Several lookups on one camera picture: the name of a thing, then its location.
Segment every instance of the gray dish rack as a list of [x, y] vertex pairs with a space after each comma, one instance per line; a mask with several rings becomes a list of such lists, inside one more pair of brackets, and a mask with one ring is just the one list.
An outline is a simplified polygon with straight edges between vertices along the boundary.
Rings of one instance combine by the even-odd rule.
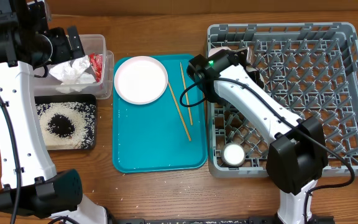
[[[303, 118], [324, 127], [326, 145], [352, 164], [358, 175], [358, 40], [347, 22], [298, 24], [216, 24], [208, 28], [208, 51], [250, 47], [265, 91]], [[209, 171], [215, 177], [266, 177], [268, 145], [252, 123], [230, 105], [208, 103]], [[225, 167], [224, 145], [246, 151], [240, 168]], [[329, 156], [323, 176], [349, 175]]]

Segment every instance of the wooden surface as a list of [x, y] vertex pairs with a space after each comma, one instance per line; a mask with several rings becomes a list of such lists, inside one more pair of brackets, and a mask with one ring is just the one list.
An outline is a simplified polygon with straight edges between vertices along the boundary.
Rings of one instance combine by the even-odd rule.
[[[216, 23], [329, 22], [354, 24], [358, 12], [223, 14], [151, 17], [56, 17], [51, 27], [76, 25], [81, 34], [102, 34], [116, 62], [123, 57], [158, 54], [200, 54], [209, 25]], [[76, 169], [84, 193], [117, 218], [229, 218], [273, 215], [278, 189], [268, 179], [215, 179], [208, 163], [198, 170], [122, 175], [111, 162], [112, 99], [98, 105], [97, 144], [89, 152], [51, 152], [57, 170]], [[319, 184], [347, 178], [323, 178]], [[314, 194], [312, 211], [334, 215], [338, 224], [358, 223], [358, 178], [343, 189]], [[9, 215], [0, 213], [0, 223]], [[46, 223], [20, 217], [17, 223]]]
[[356, 0], [49, 0], [54, 14], [77, 16], [356, 11]]

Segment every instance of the brown tabletop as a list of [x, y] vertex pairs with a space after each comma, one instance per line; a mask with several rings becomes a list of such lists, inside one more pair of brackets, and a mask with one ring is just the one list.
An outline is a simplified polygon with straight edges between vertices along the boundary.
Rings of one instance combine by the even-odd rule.
[[[76, 25], [80, 34], [102, 34], [115, 61], [137, 55], [202, 54], [211, 24], [272, 22], [350, 22], [358, 36], [358, 11], [210, 14], [192, 16], [63, 17], [50, 27]], [[208, 163], [197, 170], [123, 175], [111, 161], [112, 98], [98, 102], [97, 143], [86, 152], [51, 152], [57, 170], [76, 169], [84, 193], [108, 207], [116, 218], [246, 218], [273, 215], [278, 189], [269, 180], [216, 179]], [[322, 178], [319, 184], [347, 177]], [[320, 190], [311, 206], [317, 215], [334, 215], [336, 223], [358, 223], [358, 178], [343, 189]], [[0, 223], [10, 215], [0, 213]], [[17, 223], [47, 223], [19, 217]]]

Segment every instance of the blue tray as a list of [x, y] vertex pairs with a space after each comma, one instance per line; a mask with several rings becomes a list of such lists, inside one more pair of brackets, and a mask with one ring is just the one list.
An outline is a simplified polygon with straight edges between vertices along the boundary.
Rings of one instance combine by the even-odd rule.
[[[123, 173], [199, 168], [207, 158], [204, 104], [191, 108], [191, 126], [187, 108], [179, 103], [179, 97], [184, 90], [180, 62], [186, 85], [190, 86], [193, 81], [186, 74], [186, 69], [193, 56], [183, 54], [152, 57], [167, 69], [168, 80], [190, 133], [191, 142], [181, 123], [169, 87], [158, 100], [147, 105], [127, 103], [114, 89], [112, 163]], [[128, 59], [130, 58], [118, 61], [116, 68]], [[190, 103], [195, 103], [203, 98], [203, 93], [193, 88], [188, 92], [188, 97]]]

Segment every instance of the wooden chopstick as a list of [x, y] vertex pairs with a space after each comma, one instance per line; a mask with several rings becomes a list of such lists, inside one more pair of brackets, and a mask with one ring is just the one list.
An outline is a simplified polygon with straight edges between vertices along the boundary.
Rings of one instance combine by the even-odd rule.
[[[183, 67], [181, 66], [181, 62], [180, 62], [180, 71], [181, 71], [181, 79], [183, 80], [183, 87], [185, 87], [185, 90], [186, 90], [187, 87], [186, 87], [185, 75], [183, 74]], [[189, 105], [189, 97], [187, 96], [187, 93], [185, 95], [186, 95], [187, 105]], [[190, 110], [190, 108], [187, 108], [187, 110], [189, 111], [190, 125], [193, 125], [193, 118], [191, 117], [191, 110]]]
[[183, 127], [185, 128], [187, 137], [189, 138], [189, 141], [191, 141], [191, 137], [190, 137], [189, 131], [187, 130], [185, 120], [183, 119], [183, 116], [181, 115], [181, 112], [180, 112], [180, 109], [179, 109], [179, 106], [178, 106], [177, 99], [175, 98], [175, 94], [173, 94], [173, 90], [172, 90], [171, 84], [170, 84], [169, 82], [168, 82], [168, 86], [169, 86], [169, 89], [171, 90], [171, 94], [172, 94], [173, 101], [175, 102], [175, 105], [177, 106], [178, 113], [179, 113], [181, 122], [183, 123]]

